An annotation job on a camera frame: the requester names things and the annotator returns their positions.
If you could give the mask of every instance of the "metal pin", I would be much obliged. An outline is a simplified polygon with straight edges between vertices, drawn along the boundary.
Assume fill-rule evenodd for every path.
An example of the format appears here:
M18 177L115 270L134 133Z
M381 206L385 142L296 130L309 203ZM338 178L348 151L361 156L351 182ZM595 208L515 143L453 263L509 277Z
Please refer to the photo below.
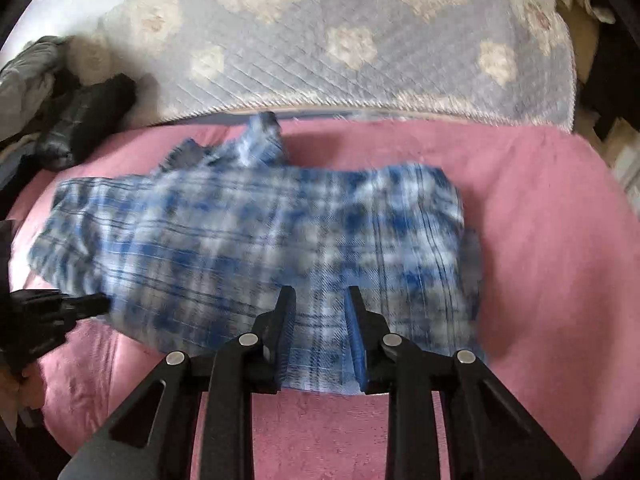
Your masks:
M458 352L458 361L465 365L471 364L476 360L475 354L470 350L461 350Z
M258 342L258 336L252 332L247 332L238 338L238 342L242 346L253 346Z
M398 334L386 334L382 338L382 342L387 346L398 346L402 342L402 338Z
M171 352L166 357L166 363L171 366L179 365L182 361L184 361L184 354L182 352Z

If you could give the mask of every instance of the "plaid shirt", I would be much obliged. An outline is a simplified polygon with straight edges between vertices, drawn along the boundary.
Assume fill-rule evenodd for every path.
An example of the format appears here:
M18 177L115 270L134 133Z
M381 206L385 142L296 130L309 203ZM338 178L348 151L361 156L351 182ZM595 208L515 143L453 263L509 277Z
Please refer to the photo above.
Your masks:
M286 165L273 114L236 140L176 147L151 175L60 183L30 266L71 295L102 291L108 321L198 354L247 332L296 289L285 386L355 394L344 293L423 349L476 345L477 237L441 170Z

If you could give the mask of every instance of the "plaid fabric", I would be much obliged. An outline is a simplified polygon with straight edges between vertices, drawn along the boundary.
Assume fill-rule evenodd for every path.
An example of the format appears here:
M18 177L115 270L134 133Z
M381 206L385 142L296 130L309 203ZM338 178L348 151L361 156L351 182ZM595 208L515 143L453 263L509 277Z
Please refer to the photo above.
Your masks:
M188 140L152 175L62 182L31 269L67 294L103 291L117 330L189 354L249 330L292 285L293 388L359 391L343 309L350 285L422 348L479 351L477 239L464 235L441 170L285 163L274 116L260 114L238 140Z

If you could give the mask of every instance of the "folded shirt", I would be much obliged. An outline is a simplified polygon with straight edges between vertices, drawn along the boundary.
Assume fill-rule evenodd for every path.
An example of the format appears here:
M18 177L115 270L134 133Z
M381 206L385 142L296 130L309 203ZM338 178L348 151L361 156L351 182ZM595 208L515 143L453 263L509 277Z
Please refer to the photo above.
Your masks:
M187 140L149 176L60 183L29 261L67 294L108 294L108 322L165 352L217 349L291 285L293 388L359 392L350 285L423 349L481 354L478 238L442 171L288 166L270 113L219 146Z

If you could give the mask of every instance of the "pink tablecloth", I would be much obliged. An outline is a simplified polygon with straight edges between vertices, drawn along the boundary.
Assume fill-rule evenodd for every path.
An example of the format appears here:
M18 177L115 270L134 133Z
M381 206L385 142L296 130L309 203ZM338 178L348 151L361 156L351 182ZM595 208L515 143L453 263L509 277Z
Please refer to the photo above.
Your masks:
M288 121L295 164L357 169L414 160L458 186L481 236L480 339L491 368L585 478L603 471L640 414L640 226L604 163L579 137L545 127L437 121ZM170 126L118 134L82 166L42 173L26 216L14 288L38 286L26 252L55 183L144 173L185 137L211 144L238 128ZM46 356L46 422L74 452L159 355L95 321ZM288 391L254 401L257 478L383 478L386 398Z

